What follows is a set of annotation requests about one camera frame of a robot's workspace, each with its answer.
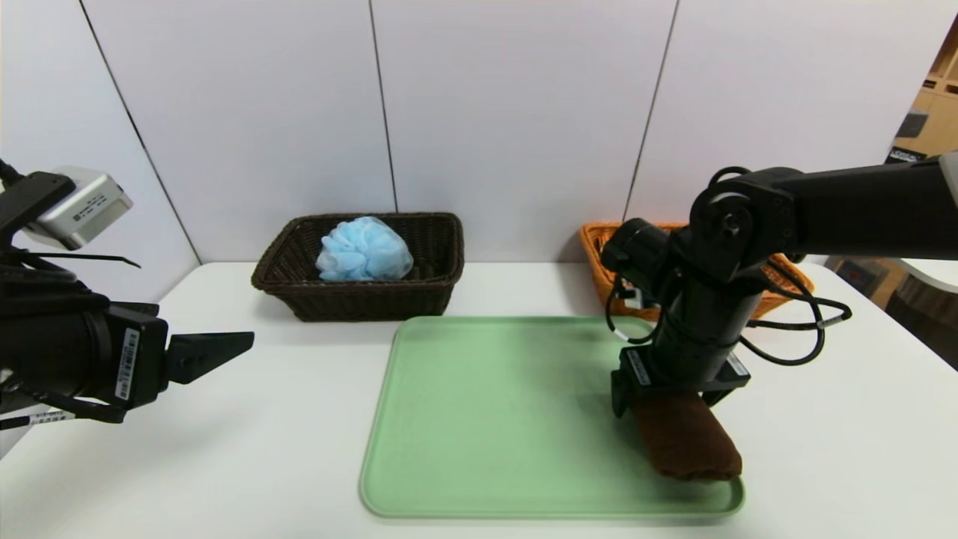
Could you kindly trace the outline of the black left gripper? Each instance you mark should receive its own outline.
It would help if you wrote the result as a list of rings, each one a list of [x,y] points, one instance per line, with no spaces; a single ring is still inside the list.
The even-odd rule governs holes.
[[[121,409],[156,399],[165,379],[188,385],[249,351],[253,332],[172,335],[157,305],[110,305],[2,321],[2,367],[28,389]]]

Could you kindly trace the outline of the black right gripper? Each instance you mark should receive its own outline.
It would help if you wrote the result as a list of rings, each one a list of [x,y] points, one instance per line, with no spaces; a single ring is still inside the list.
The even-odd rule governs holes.
[[[735,349],[751,317],[751,296],[729,291],[680,291],[663,300],[656,327],[620,349],[610,372],[612,412],[622,418],[633,392],[702,392],[708,407],[743,388],[751,374]]]

